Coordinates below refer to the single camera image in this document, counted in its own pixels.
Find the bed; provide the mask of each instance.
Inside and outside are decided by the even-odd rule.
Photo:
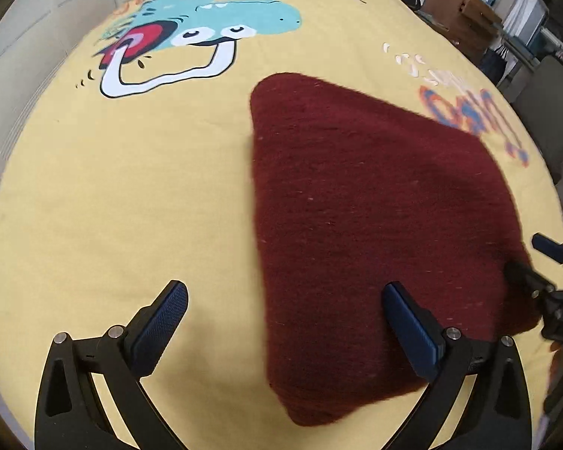
[[[192,309],[143,384],[189,448],[374,450],[411,411],[421,392],[305,428],[269,388],[248,100],[281,72],[476,135],[534,267],[563,287],[563,269],[530,245],[537,231],[563,242],[542,157],[490,81],[399,0],[129,0],[60,68],[0,187],[0,392],[30,436],[52,337],[126,323],[170,279],[188,285]],[[539,328],[516,342],[537,421],[548,345]]]

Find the yellow bedsheet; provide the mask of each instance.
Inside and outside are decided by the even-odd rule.
[[[170,279],[187,284],[190,309],[144,386],[189,448],[378,450],[412,409],[420,393],[300,428],[269,389],[248,99],[277,72],[478,135],[535,267],[563,287],[563,269],[528,242],[536,231],[563,242],[533,142],[481,72],[399,0],[130,0],[58,71],[0,189],[0,391],[29,434],[54,334],[127,323]],[[536,419],[548,348],[537,330],[516,341]]]

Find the cartoon print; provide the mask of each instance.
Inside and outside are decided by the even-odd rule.
[[[111,24],[102,40],[116,41],[96,54],[102,55],[100,90],[106,97],[135,95],[162,84],[219,76],[233,65],[241,39],[291,32],[301,25],[299,11],[280,0],[132,2],[140,4],[138,10]],[[121,67],[148,51],[186,45],[214,47],[210,62],[144,82],[124,82],[121,78]]]
[[[390,47],[388,42],[384,42],[383,52],[390,54]],[[476,137],[487,133],[500,134],[507,154],[516,158],[524,167],[528,166],[530,160],[528,153],[490,91],[482,89],[475,92],[463,78],[455,76],[448,70],[426,70],[428,66],[420,54],[411,56],[403,52],[396,54],[394,60],[409,76],[425,83],[419,88],[419,97],[434,119],[443,125],[459,128]],[[458,91],[459,96],[455,104],[429,88],[429,86],[437,88],[439,85],[452,87]]]

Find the metal screw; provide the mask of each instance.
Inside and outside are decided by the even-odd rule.
[[[503,336],[503,338],[501,338],[501,343],[505,346],[505,347],[513,347],[513,344],[515,343],[513,341],[513,338],[511,338],[510,336]]]
[[[66,333],[60,332],[54,336],[54,343],[63,343],[66,340]]]
[[[450,328],[446,329],[446,336],[449,337],[451,340],[458,340],[461,338],[461,330],[451,326]]]
[[[118,324],[111,326],[108,330],[108,336],[110,338],[119,338],[121,335],[123,335],[123,327]]]

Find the cartoon mouth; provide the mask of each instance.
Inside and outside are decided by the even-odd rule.
[[[99,68],[106,69],[110,64],[115,51],[126,45],[123,55],[123,64],[133,61],[138,56],[154,49],[165,41],[177,29],[177,23],[168,20],[155,21],[146,25],[140,25],[129,30],[117,42],[97,52],[95,55],[103,54]]]
[[[193,67],[175,74],[163,74],[144,82],[123,82],[121,66],[124,63],[129,43],[115,49],[100,82],[100,90],[110,98],[137,95],[162,84],[178,83],[195,78],[212,78],[228,70],[236,58],[236,41],[226,40],[216,45],[211,61],[203,67]]]

